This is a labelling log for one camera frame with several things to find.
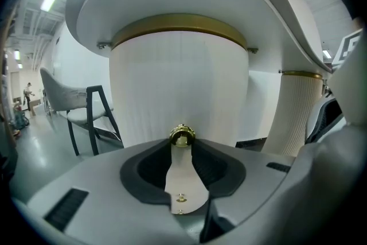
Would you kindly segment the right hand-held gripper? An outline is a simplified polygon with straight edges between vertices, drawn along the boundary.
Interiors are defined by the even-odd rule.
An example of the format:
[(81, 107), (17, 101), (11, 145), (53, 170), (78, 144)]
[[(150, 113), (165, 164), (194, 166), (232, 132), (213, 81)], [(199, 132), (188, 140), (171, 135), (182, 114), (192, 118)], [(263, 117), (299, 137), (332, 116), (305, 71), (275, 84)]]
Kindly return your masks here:
[[(339, 67), (357, 45), (362, 29), (342, 38), (337, 53), (331, 63)], [(337, 123), (344, 118), (340, 106), (334, 97), (321, 97), (311, 109), (306, 123), (305, 143), (318, 142)]]

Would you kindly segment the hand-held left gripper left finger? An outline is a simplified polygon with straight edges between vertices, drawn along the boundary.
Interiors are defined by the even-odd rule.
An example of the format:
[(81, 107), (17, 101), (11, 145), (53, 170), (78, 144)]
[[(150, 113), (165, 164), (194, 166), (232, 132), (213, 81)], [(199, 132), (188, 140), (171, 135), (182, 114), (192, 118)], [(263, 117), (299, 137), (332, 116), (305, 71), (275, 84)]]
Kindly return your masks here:
[(141, 160), (169, 150), (157, 140), (82, 161), (13, 203), (47, 245), (199, 245), (171, 212), (171, 197), (139, 174)]

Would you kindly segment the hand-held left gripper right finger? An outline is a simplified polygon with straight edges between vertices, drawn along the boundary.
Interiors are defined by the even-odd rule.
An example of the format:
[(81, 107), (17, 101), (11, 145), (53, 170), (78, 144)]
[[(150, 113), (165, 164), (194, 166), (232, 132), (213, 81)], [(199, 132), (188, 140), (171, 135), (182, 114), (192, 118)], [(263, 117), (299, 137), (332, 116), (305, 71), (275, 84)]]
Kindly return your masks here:
[(219, 217), (237, 226), (284, 180), (294, 157), (239, 149), (208, 140), (192, 146), (193, 166)]

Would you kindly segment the green and red machine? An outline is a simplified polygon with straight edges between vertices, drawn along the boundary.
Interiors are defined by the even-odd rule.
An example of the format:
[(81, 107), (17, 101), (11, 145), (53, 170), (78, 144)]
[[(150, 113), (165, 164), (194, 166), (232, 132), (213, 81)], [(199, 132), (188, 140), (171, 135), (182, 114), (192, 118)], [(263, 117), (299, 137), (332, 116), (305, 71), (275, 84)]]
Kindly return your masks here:
[(21, 107), (13, 107), (14, 118), (11, 122), (11, 127), (13, 129), (13, 136), (16, 137), (20, 135), (20, 131), (29, 126), (29, 120), (25, 116), (25, 113), (21, 110)]

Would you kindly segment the cardboard box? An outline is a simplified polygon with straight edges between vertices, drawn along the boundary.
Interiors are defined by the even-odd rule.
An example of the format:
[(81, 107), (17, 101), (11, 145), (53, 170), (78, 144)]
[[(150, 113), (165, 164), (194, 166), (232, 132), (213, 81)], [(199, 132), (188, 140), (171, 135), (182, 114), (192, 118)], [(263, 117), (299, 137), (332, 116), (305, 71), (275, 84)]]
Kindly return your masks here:
[(31, 100), (29, 105), (30, 105), (30, 115), (31, 116), (36, 116), (36, 112), (35, 109), (36, 107), (38, 107), (41, 104), (41, 101), (39, 99), (37, 100)]

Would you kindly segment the grey chair with black legs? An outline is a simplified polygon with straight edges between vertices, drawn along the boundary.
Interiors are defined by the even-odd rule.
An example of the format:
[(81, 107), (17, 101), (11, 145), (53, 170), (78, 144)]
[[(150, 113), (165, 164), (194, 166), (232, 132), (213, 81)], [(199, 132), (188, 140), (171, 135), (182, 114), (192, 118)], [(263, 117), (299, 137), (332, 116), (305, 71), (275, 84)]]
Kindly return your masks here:
[(93, 155), (98, 155), (96, 139), (100, 138), (94, 121), (107, 117), (113, 127), (113, 134), (121, 139), (118, 125), (112, 114), (114, 107), (107, 100), (102, 85), (86, 88), (70, 87), (59, 82), (49, 70), (40, 68), (44, 91), (50, 106), (55, 111), (66, 112), (69, 135), (75, 155), (79, 155), (72, 125), (85, 126), (88, 130)]

